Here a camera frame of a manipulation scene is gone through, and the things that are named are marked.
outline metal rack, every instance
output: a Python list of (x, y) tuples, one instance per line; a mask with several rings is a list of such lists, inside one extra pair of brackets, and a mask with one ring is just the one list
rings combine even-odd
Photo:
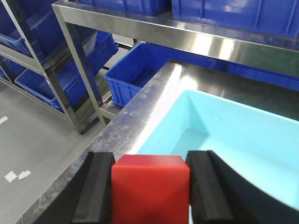
[[(92, 127), (98, 121), (98, 118), (96, 118), (91, 122), (86, 122), (86, 119), (94, 112), (92, 102), (90, 98), (88, 98), (85, 99), (83, 103), (80, 103), (80, 105), (76, 105), (75, 108), (72, 108), (68, 98), (66, 97), (62, 87), (60, 86), (56, 78), (56, 74), (72, 58), (67, 43), (62, 43), (48, 57), (45, 57), (33, 33), (31, 32), (30, 27), (27, 24), (16, 0), (1, 1), (8, 14), (10, 15), (11, 19), (13, 20), (21, 37), (25, 40), (26, 46), (29, 49), (32, 57), (19, 53), (13, 49), (10, 49), (0, 44), (0, 69), (4, 71), (4, 74), (7, 77), (7, 80), (0, 77), (0, 81), (4, 82), (10, 87), (31, 98), (33, 101), (41, 104), (43, 107), (52, 111), (56, 115), (69, 121), (76, 128), (79, 134), (84, 134), (90, 127)], [(91, 38), (94, 34), (94, 30), (88, 30), (83, 35), (89, 36)], [(85, 40), (83, 43), (80, 42), (80, 44), (85, 45), (90, 38)], [(53, 108), (52, 106), (48, 105), (42, 100), (32, 96), (31, 94), (27, 93), (18, 86), (14, 85), (13, 80), (9, 79), (9, 68), (7, 68), (5, 64), (1, 65), (1, 63), (3, 62), (3, 58), (1, 56), (3, 56), (4, 58), (8, 58), (24, 66), (25, 68), (44, 76), (49, 86), (51, 87), (55, 97), (58, 99), (64, 113)]]
[(53, 5), (73, 58), (101, 120), (117, 114), (103, 102), (75, 25), (104, 30), (191, 53), (299, 76), (299, 39), (177, 21), (59, 0)]

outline plastic bin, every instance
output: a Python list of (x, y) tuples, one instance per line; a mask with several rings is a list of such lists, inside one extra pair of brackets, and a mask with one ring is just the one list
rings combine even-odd
[(299, 121), (186, 90), (147, 133), (138, 154), (185, 158), (189, 150), (214, 150), (253, 185), (299, 210)]
[[(117, 51), (118, 48), (114, 43), (112, 34), (99, 31), (96, 47), (88, 56), (93, 74), (97, 75), (99, 70)], [(68, 97), (71, 106), (74, 106), (87, 93), (73, 60), (57, 74), (57, 79)], [(62, 111), (58, 100), (43, 76), (31, 70), (25, 70), (15, 82), (32, 95)]]
[(155, 16), (170, 6), (170, 0), (77, 0), (78, 3)]
[(172, 0), (173, 17), (261, 33), (297, 37), (297, 0)]
[[(35, 35), (43, 53), (48, 56), (59, 44), (64, 41), (64, 35), (54, 12), (51, 10), (53, 0), (19, 1), (33, 34)], [(31, 56), (25, 41), (16, 30), (4, 6), (0, 3), (0, 44)]]
[(293, 77), (236, 63), (227, 63), (223, 71), (299, 91), (299, 77)]
[[(2, 62), (2, 64), (4, 64), (10, 69), (11, 71), (11, 77), (9, 77), (10, 79), (14, 80), (15, 78), (18, 77), (19, 74), (21, 74), (24, 70), (25, 67), (9, 60), (9, 59), (4, 59), (4, 61)], [(4, 75), (4, 72), (0, 69), (0, 76), (3, 78), (6, 78), (6, 76)]]
[(112, 101), (125, 106), (170, 59), (216, 70), (222, 70), (226, 65), (221, 60), (141, 43), (104, 75), (111, 89)]

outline light blue plastic bin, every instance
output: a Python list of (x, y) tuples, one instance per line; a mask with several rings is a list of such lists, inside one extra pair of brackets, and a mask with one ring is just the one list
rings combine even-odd
[(139, 154), (214, 150), (272, 197), (299, 210), (299, 121), (200, 91), (185, 91)]

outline stainless steel shelf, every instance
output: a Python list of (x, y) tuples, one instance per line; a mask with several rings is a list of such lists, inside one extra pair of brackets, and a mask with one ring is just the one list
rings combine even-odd
[(299, 76), (299, 39), (150, 17), (60, 0), (63, 21), (235, 63)]
[[(20, 36), (24, 39), (24, 42), (32, 57), (19, 53), (1, 44), (0, 56), (8, 58), (24, 66), (25, 68), (28, 68), (44, 76), (64, 112), (60, 112), (55, 108), (52, 108), (51, 106), (47, 105), (45, 102), (35, 98), (31, 94), (26, 93), (19, 87), (15, 86), (13, 84), (13, 80), (6, 81), (2, 78), (0, 79), (0, 81), (4, 82), (12, 88), (17, 89), (18, 91), (22, 92), (22, 94), (31, 98), (35, 102), (43, 105), (44, 107), (51, 110), (60, 117), (63, 117), (71, 124), (73, 124), (73, 126), (80, 134), (85, 133), (90, 127), (92, 127), (92, 125), (95, 124), (95, 121), (98, 120), (97, 118), (88, 124), (86, 123), (87, 118), (89, 118), (90, 115), (94, 113), (94, 107), (92, 105), (91, 99), (89, 97), (80, 99), (80, 104), (77, 104), (74, 107), (72, 107), (62, 87), (60, 86), (59, 81), (56, 78), (56, 74), (72, 58), (67, 43), (62, 43), (48, 57), (45, 57), (38, 42), (36, 41), (35, 36), (31, 32), (30, 27), (27, 24), (16, 0), (1, 0), (1, 2), (3, 3), (5, 9), (10, 15), (12, 21), (14, 22), (14, 25), (20, 33)], [(93, 37), (94, 34), (96, 34), (95, 30), (86, 29), (82, 31), (82, 33), (80, 33), (79, 35), (79, 39), (82, 40), (82, 38), (84, 38), (85, 40), (83, 42), (80, 41), (80, 44), (85, 45), (90, 40), (90, 38)], [(0, 69), (2, 69), (6, 76), (9, 78), (9, 75), (7, 75), (7, 73), (10, 72), (9, 69), (5, 68), (5, 65), (4, 67), (1, 66)]]

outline white floor marking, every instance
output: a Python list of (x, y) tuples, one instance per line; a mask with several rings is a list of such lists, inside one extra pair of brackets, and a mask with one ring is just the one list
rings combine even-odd
[(19, 178), (19, 180), (22, 180), (22, 179), (26, 178), (27, 176), (29, 176), (29, 174), (31, 174), (31, 172), (29, 170), (23, 171), (20, 173), (18, 178)]
[(7, 121), (7, 120), (8, 120), (8, 117), (7, 117), (7, 116), (4, 116), (3, 118), (1, 118), (1, 119), (0, 119), (0, 125), (1, 125), (3, 122)]
[(8, 174), (6, 174), (5, 179), (7, 179), (9, 183), (11, 183), (17, 177), (18, 176), (13, 171), (10, 171)]

